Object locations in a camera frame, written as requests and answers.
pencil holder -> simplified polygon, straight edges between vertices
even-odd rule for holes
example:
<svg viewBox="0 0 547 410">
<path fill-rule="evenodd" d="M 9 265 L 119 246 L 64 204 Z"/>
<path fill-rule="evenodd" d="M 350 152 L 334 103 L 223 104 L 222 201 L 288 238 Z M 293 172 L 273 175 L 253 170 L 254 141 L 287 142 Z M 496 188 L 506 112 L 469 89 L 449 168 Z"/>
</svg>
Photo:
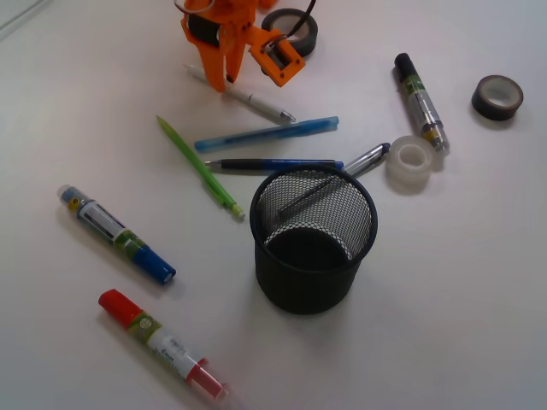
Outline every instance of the pencil holder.
<svg viewBox="0 0 547 410">
<path fill-rule="evenodd" d="M 274 173 L 250 206 L 256 278 L 278 307 L 298 314 L 339 303 L 372 248 L 373 200 L 347 173 L 301 166 Z"/>
</svg>

marker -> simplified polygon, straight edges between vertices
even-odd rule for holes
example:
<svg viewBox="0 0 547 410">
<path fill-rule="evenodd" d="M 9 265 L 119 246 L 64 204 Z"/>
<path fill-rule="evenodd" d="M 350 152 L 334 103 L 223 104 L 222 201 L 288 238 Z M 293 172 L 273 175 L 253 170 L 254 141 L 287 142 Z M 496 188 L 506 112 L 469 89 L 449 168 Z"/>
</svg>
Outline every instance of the marker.
<svg viewBox="0 0 547 410">
<path fill-rule="evenodd" d="M 355 177 L 358 173 L 362 173 L 363 171 L 366 171 L 367 169 L 372 167 L 374 164 L 380 162 L 382 158 L 384 158 L 384 156 L 389 152 L 390 147 L 390 143 L 381 143 L 380 145 L 376 145 L 374 148 L 365 152 L 360 157 L 355 158 L 355 160 L 342 168 L 342 171 L 348 173 L 352 177 Z M 294 210 L 294 207 L 296 207 L 296 205 L 302 203 L 304 200 L 308 199 L 317 192 L 325 189 L 325 187 L 328 186 L 331 182 L 332 179 L 327 179 L 326 181 L 318 184 L 315 188 L 312 188 L 307 192 L 304 192 L 301 196 L 296 197 L 279 210 L 279 216 L 282 218 L 286 217 L 290 211 Z"/>
<path fill-rule="evenodd" d="M 233 216 L 242 220 L 245 217 L 243 209 L 233 200 L 228 194 L 228 191 L 224 189 L 219 181 L 213 176 L 206 166 L 197 158 L 197 155 L 192 152 L 190 147 L 186 145 L 180 135 L 161 117 L 156 116 L 157 122 L 160 124 L 162 130 L 166 133 L 173 144 L 180 149 L 180 152 L 186 157 L 186 159 L 196 168 L 197 173 L 201 175 L 205 186 L 211 192 L 213 197 L 224 208 L 232 212 Z"/>
<path fill-rule="evenodd" d="M 318 134 L 320 132 L 334 131 L 338 128 L 338 117 L 319 118 L 290 124 L 288 126 L 276 126 L 251 132 L 228 135 L 196 141 L 194 148 L 198 151 L 209 151 L 212 149 L 229 148 L 235 145 L 257 143 L 276 138 L 304 137 L 306 135 Z"/>
<path fill-rule="evenodd" d="M 166 284 L 177 272 L 140 237 L 81 190 L 71 185 L 63 185 L 57 195 L 80 222 L 89 226 L 111 247 L 119 250 L 160 284 Z"/>
<path fill-rule="evenodd" d="M 399 73 L 399 80 L 409 99 L 409 109 L 416 125 L 420 128 L 421 136 L 427 140 L 437 152 L 449 153 L 450 143 L 444 133 L 444 125 L 438 116 L 433 102 L 427 94 L 414 64 L 406 53 L 399 54 L 395 59 L 395 67 Z"/>
<path fill-rule="evenodd" d="M 193 390 L 214 404 L 226 404 L 229 398 L 227 384 L 211 374 L 207 359 L 189 351 L 173 332 L 116 289 L 104 292 L 99 297 L 99 305 Z"/>
<path fill-rule="evenodd" d="M 323 165 L 325 167 L 333 167 L 342 169 L 344 163 L 334 160 L 249 160 L 249 159 L 234 159 L 234 160 L 217 160 L 205 161 L 208 167 L 219 167 L 222 169 L 249 169 L 249 170 L 264 170 L 264 171 L 279 171 L 288 167 L 298 165 Z"/>
<path fill-rule="evenodd" d="M 207 84 L 209 83 L 207 77 L 205 77 L 205 72 L 201 68 L 188 64 L 185 64 L 185 68 L 195 79 L 199 79 Z M 272 103 L 263 100 L 255 94 L 250 94 L 247 91 L 241 90 L 236 85 L 227 81 L 224 93 L 277 121 L 295 122 L 297 120 L 284 109 L 275 107 Z"/>
</svg>

orange 3d printed part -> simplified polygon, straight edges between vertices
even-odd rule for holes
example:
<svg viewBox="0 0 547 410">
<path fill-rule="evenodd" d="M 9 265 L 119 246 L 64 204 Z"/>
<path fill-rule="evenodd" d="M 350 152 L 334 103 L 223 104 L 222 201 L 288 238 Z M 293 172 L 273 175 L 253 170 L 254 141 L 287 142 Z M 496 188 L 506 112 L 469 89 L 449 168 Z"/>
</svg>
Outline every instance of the orange 3d printed part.
<svg viewBox="0 0 547 410">
<path fill-rule="evenodd" d="M 185 13 L 181 24 L 186 38 L 197 46 L 207 80 L 217 91 L 226 89 L 225 59 L 226 79 L 233 83 L 247 44 L 262 71 L 279 87 L 306 65 L 279 30 L 253 26 L 256 6 L 268 9 L 274 0 L 185 0 L 184 7 L 174 3 Z"/>
</svg>

blue pen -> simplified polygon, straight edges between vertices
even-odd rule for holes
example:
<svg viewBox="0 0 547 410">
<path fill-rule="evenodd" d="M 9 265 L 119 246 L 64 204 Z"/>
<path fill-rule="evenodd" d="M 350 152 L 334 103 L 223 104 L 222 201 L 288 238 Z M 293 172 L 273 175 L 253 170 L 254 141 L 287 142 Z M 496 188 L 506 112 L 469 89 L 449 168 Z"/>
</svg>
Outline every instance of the blue pen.
<svg viewBox="0 0 547 410">
<path fill-rule="evenodd" d="M 233 160 L 218 160 L 205 161 L 208 167 L 219 167 L 222 169 L 247 169 L 247 170 L 263 170 L 263 171 L 279 171 L 288 167 L 297 165 L 323 165 L 325 167 L 333 167 L 342 169 L 344 163 L 334 160 L 255 160 L 255 159 L 233 159 Z"/>
<path fill-rule="evenodd" d="M 320 132 L 334 131 L 338 128 L 338 117 L 319 118 L 290 124 L 288 126 L 276 126 L 264 130 L 243 132 L 227 137 L 218 137 L 196 141 L 194 148 L 197 151 L 209 151 L 212 149 L 228 148 L 234 145 L 256 143 L 276 138 L 303 137 L 318 134 Z"/>
</svg>

green mechanical pencil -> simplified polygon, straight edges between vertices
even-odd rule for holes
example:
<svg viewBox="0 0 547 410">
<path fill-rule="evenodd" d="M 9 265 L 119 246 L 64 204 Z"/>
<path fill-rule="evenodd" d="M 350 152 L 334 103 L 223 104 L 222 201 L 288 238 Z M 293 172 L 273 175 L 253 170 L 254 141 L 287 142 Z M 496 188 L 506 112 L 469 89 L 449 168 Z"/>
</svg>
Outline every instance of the green mechanical pencil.
<svg viewBox="0 0 547 410">
<path fill-rule="evenodd" d="M 196 168 L 196 171 L 201 175 L 205 186 L 209 189 L 211 194 L 216 198 L 220 205 L 232 212 L 232 214 L 239 219 L 245 217 L 243 209 L 233 200 L 219 181 L 213 176 L 209 169 L 197 158 L 197 155 L 188 147 L 180 135 L 159 115 L 156 116 L 157 122 L 162 127 L 163 131 L 167 134 L 169 139 L 173 141 L 173 144 L 184 154 L 186 159 Z"/>
</svg>

